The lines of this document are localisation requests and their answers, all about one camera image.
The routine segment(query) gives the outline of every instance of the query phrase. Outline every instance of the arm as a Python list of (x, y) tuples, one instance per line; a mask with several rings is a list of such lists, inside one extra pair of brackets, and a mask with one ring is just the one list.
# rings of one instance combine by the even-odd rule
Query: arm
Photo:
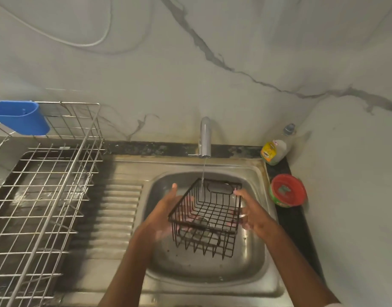
[(241, 219), (245, 229), (253, 230), (266, 243), (295, 307), (324, 307), (339, 303), (303, 258), (283, 228), (246, 190), (234, 191), (242, 196), (246, 208)]
[(152, 258), (155, 242), (170, 232), (168, 213), (180, 199), (177, 185), (164, 196), (147, 219), (137, 228), (121, 263), (98, 307), (137, 307), (146, 269)]

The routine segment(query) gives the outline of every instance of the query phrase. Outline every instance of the bottle label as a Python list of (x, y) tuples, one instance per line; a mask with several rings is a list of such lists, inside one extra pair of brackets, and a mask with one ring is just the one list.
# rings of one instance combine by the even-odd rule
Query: bottle label
[(274, 142), (267, 142), (261, 149), (260, 155), (266, 161), (270, 162), (277, 154)]

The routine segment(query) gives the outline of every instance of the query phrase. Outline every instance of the countertop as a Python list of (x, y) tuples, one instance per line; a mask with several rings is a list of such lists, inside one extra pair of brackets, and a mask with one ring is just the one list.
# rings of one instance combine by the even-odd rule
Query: countertop
[[(176, 156), (187, 157), (196, 153), (197, 144), (169, 142), (108, 142), (112, 154), (142, 155), (142, 156)], [(260, 146), (237, 146), (212, 144), (212, 157), (215, 158), (260, 158)], [(286, 158), (277, 165), (266, 165), (270, 181), (278, 174), (291, 174)], [(322, 269), (310, 231), (304, 216), (302, 206), (282, 208), (276, 205), (279, 224), (284, 228), (291, 240), (311, 267), (322, 278)]]

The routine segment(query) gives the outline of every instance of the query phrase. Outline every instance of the chrome faucet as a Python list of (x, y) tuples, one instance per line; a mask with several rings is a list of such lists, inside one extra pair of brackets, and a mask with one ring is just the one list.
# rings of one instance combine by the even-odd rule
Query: chrome faucet
[(199, 157), (211, 158), (212, 157), (212, 144), (210, 138), (212, 131), (210, 129), (210, 118), (205, 116), (200, 121), (200, 138), (199, 138)]

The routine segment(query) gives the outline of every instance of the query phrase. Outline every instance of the wire shelf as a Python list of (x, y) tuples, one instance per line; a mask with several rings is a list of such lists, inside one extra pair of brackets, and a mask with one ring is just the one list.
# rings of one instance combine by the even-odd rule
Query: wire shelf
[(198, 178), (168, 216), (176, 246), (231, 258), (241, 206), (233, 190), (241, 187), (241, 183)]
[(53, 298), (63, 255), (106, 152), (97, 103), (39, 102), (45, 136), (0, 124), (0, 307)]

